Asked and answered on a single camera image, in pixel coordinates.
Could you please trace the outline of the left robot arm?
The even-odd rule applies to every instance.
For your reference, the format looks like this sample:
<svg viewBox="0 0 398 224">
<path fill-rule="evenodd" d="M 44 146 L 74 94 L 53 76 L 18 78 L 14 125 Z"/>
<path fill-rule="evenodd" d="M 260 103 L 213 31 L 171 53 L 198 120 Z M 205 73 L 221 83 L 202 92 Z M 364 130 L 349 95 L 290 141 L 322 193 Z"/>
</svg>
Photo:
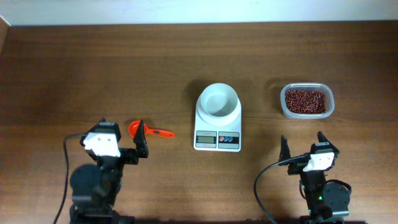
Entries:
<svg viewBox="0 0 398 224">
<path fill-rule="evenodd" d="M 114 210 L 116 197 L 123 184 L 126 165 L 137 165 L 147 158 L 149 150 L 144 134 L 144 121 L 140 120 L 133 137 L 135 148 L 121 148 L 121 132 L 117 123 L 100 120 L 82 134 L 80 144 L 95 161 L 76 168 L 70 177 L 72 188 L 71 223 L 132 224 L 132 215 L 120 215 Z"/>
</svg>

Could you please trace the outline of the orange measuring scoop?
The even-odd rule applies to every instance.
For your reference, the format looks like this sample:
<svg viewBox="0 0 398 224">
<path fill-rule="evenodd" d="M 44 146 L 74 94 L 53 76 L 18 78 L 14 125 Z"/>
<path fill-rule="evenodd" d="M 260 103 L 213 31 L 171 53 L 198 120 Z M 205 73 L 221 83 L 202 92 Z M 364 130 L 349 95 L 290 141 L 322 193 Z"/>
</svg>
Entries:
<svg viewBox="0 0 398 224">
<path fill-rule="evenodd" d="M 128 127 L 128 133 L 130 136 L 133 138 L 138 130 L 138 127 L 140 125 L 140 120 L 133 121 L 129 127 Z M 175 133 L 171 131 L 166 131 L 163 129 L 154 129 L 154 128 L 148 128 L 147 125 L 144 125 L 144 133 L 145 135 L 155 135 L 155 136 L 160 136 L 163 138 L 175 138 Z"/>
</svg>

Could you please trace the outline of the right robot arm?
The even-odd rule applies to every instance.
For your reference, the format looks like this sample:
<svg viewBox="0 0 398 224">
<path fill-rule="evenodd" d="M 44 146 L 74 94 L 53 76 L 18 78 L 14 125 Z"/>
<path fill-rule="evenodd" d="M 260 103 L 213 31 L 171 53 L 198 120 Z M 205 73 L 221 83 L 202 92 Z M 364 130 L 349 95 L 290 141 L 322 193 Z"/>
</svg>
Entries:
<svg viewBox="0 0 398 224">
<path fill-rule="evenodd" d="M 301 216 L 300 223 L 344 223 L 352 188 L 341 180 L 326 179 L 325 172 L 334 167 L 340 151 L 322 132 L 317 138 L 309 152 L 292 157 L 287 139 L 282 136 L 279 162 L 288 167 L 288 175 L 300 176 L 300 194 L 308 207 L 308 215 Z"/>
</svg>

